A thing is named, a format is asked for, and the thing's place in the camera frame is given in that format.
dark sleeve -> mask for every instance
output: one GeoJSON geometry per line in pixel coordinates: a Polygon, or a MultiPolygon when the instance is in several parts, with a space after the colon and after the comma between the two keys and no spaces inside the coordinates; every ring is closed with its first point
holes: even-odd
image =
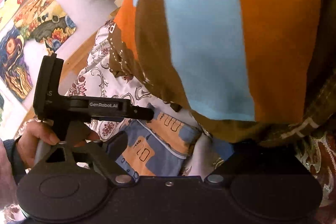
{"type": "Polygon", "coordinates": [[[12,165],[13,177],[17,185],[19,181],[21,180],[21,178],[26,174],[26,169],[16,149],[15,144],[16,144],[15,140],[3,141],[3,145],[6,149],[8,160],[10,164],[12,165]]]}

finger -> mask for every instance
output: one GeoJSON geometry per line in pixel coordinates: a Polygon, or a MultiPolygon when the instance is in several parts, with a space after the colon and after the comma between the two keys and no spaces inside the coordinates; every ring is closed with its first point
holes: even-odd
{"type": "Polygon", "coordinates": [[[86,139],[89,141],[96,141],[99,140],[100,138],[95,131],[91,130],[90,134],[86,137],[86,139]]]}
{"type": "Polygon", "coordinates": [[[68,145],[75,145],[80,141],[83,141],[88,138],[92,130],[81,121],[71,121],[68,130],[67,136],[65,138],[68,145]]]}
{"type": "Polygon", "coordinates": [[[32,121],[28,123],[26,132],[50,145],[55,145],[60,141],[52,129],[43,122],[32,121]]]}
{"type": "Polygon", "coordinates": [[[86,145],[86,141],[81,141],[75,145],[75,147],[80,147],[86,145]]]}

wrist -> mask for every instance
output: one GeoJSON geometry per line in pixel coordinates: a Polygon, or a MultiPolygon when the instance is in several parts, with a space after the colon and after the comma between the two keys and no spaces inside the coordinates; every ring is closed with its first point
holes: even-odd
{"type": "Polygon", "coordinates": [[[3,144],[6,149],[8,160],[12,167],[12,174],[13,174],[15,183],[18,184],[21,178],[26,174],[26,167],[24,166],[24,163],[21,160],[21,157],[16,148],[17,140],[16,141],[6,140],[3,142],[3,144]]]}
{"type": "Polygon", "coordinates": [[[20,139],[16,140],[15,146],[16,146],[16,151],[17,151],[25,169],[30,168],[29,164],[26,160],[25,150],[20,145],[20,139]]]}

blue and orange fabric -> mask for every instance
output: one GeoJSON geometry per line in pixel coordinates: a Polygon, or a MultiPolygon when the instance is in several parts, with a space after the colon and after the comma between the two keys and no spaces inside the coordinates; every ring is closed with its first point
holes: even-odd
{"type": "Polygon", "coordinates": [[[121,126],[128,145],[116,163],[135,180],[139,176],[177,176],[201,133],[151,104],[148,107],[154,111],[151,121],[131,120],[121,126]]]}
{"type": "Polygon", "coordinates": [[[238,141],[302,121],[319,16],[320,0],[124,0],[109,41],[152,94],[238,141]]]}

brown fabric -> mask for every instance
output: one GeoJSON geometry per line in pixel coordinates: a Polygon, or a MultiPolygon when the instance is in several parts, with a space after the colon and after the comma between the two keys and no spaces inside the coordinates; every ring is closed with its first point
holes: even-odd
{"type": "Polygon", "coordinates": [[[110,71],[114,77],[137,75],[140,82],[144,82],[139,63],[134,59],[132,50],[121,40],[121,31],[112,21],[108,41],[110,43],[110,71]]]}
{"type": "Polygon", "coordinates": [[[330,130],[333,124],[326,124],[328,119],[336,112],[336,70],[328,78],[320,91],[315,95],[304,115],[304,122],[292,125],[272,125],[264,139],[262,146],[278,146],[293,143],[304,136],[319,130],[330,130]]]}
{"type": "Polygon", "coordinates": [[[139,0],[135,25],[139,63],[149,80],[146,88],[166,102],[189,109],[181,80],[171,64],[163,0],[139,0]]]}
{"type": "Polygon", "coordinates": [[[230,143],[240,142],[244,139],[260,141],[260,133],[265,131],[269,125],[262,122],[244,122],[234,120],[215,121],[192,111],[198,121],[214,137],[230,143]]]}
{"type": "Polygon", "coordinates": [[[179,112],[179,111],[182,109],[182,107],[181,107],[180,105],[175,104],[175,103],[171,103],[171,104],[170,104],[170,107],[171,107],[175,112],[179,112]]]}
{"type": "Polygon", "coordinates": [[[336,0],[323,0],[315,49],[307,73],[308,87],[320,85],[326,74],[336,67],[335,52],[336,0]]]}

